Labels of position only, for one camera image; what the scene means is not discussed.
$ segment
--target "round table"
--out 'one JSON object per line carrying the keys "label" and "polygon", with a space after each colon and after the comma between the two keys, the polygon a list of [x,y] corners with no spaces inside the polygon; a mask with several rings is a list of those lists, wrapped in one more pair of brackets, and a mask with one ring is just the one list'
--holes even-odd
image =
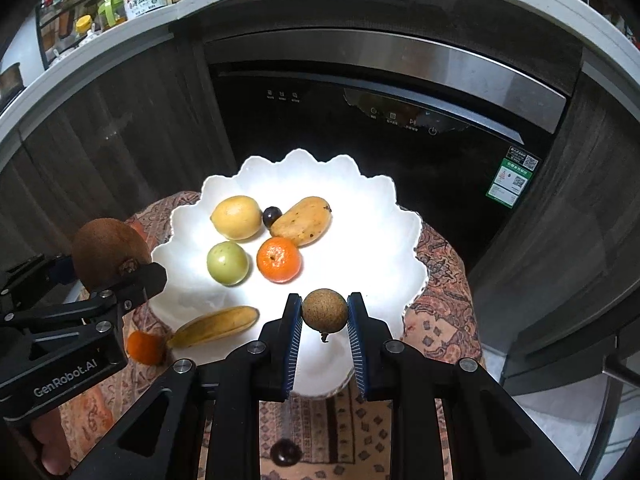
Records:
{"label": "round table", "polygon": [[[153,249],[169,239],[171,211],[193,204],[199,197],[193,191],[177,193],[153,203],[127,223]],[[471,293],[459,256],[444,238],[423,224],[417,257],[430,270],[430,280],[406,311],[404,341],[433,359],[455,363],[461,357],[472,357],[482,361]],[[146,304],[124,317],[125,340],[133,330],[160,335],[168,332]],[[149,367],[130,360],[126,368],[60,407],[74,463],[82,460],[168,364]],[[446,476],[450,478],[444,415],[438,402],[436,405]],[[258,426],[263,480],[388,479],[390,407],[390,402],[363,401],[354,380],[329,399],[292,396],[283,404],[261,402]],[[204,478],[209,427],[198,478]],[[296,465],[283,468],[271,461],[271,447],[281,438],[292,440],[302,450]]]}

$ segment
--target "stainless steel handle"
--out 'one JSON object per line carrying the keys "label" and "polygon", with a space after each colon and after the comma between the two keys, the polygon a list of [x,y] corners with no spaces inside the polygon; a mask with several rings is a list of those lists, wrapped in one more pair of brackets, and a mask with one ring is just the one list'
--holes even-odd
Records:
{"label": "stainless steel handle", "polygon": [[640,389],[640,374],[623,365],[615,355],[608,355],[602,360],[602,373]]}

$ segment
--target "brown kiwi fruit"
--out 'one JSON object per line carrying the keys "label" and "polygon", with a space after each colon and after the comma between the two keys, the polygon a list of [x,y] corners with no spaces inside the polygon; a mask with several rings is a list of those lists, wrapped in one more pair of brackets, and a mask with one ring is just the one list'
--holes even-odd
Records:
{"label": "brown kiwi fruit", "polygon": [[302,302],[302,319],[322,335],[326,343],[329,334],[340,332],[349,319],[349,309],[344,298],[330,288],[318,288],[310,292]]}
{"label": "brown kiwi fruit", "polygon": [[83,225],[71,245],[71,258],[76,276],[89,292],[151,263],[142,236],[115,218],[98,218]]}

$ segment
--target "countertop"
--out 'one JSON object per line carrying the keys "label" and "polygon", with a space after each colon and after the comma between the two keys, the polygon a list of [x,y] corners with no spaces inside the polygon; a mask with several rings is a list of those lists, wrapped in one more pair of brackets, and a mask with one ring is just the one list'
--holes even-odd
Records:
{"label": "countertop", "polygon": [[[20,128],[26,136],[70,95],[128,57],[170,37],[168,25],[221,0],[182,0],[125,22],[78,48],[46,70],[0,116],[0,168],[11,155],[9,133]],[[529,9],[568,30],[640,86],[640,51],[609,21],[580,0],[506,0]],[[29,112],[39,108],[36,114]]]}

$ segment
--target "yellow banana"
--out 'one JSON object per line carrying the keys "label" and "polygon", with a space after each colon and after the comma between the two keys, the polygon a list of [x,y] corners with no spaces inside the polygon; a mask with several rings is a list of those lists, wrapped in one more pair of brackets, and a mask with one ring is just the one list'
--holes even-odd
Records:
{"label": "yellow banana", "polygon": [[233,306],[205,314],[182,325],[169,339],[169,348],[187,348],[251,328],[260,313],[252,306]]}

